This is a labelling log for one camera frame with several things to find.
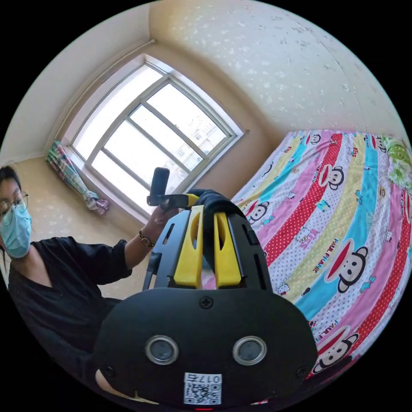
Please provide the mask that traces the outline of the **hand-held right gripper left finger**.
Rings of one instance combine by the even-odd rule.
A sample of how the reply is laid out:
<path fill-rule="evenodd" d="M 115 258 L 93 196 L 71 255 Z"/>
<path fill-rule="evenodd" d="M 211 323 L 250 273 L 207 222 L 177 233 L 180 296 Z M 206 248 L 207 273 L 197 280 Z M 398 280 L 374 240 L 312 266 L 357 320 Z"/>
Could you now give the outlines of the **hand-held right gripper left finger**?
<path fill-rule="evenodd" d="M 189 211 L 174 282 L 179 287 L 202 288 L 203 267 L 203 206 L 193 206 Z"/>

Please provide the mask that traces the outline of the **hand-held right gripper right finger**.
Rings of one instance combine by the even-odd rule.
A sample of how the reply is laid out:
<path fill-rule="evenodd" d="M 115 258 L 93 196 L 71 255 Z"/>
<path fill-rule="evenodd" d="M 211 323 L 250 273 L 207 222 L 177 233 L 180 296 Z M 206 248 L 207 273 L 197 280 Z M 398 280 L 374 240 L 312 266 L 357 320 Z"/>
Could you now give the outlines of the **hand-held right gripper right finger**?
<path fill-rule="evenodd" d="M 237 287 L 241 282 L 241 272 L 236 251 L 224 212 L 214 214 L 214 273 L 217 288 Z"/>

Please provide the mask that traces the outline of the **person's left hand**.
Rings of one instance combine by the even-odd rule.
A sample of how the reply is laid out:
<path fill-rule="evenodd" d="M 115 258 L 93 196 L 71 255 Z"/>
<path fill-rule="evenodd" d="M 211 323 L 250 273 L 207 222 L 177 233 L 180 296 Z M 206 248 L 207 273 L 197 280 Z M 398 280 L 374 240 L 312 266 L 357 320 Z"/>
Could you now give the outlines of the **person's left hand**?
<path fill-rule="evenodd" d="M 157 206 L 145 226 L 145 235 L 156 243 L 168 221 L 179 213 L 179 209 L 164 211 Z"/>

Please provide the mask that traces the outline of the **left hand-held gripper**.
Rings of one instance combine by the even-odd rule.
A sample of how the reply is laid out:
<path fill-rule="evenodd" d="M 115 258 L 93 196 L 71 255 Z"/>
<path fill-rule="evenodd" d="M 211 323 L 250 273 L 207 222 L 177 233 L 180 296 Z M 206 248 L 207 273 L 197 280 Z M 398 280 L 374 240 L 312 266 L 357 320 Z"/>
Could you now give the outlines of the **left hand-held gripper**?
<path fill-rule="evenodd" d="M 160 207 L 162 211 L 168 212 L 172 209 L 187 209 L 193 207 L 199 200 L 195 194 L 164 194 L 147 196 L 149 206 Z"/>

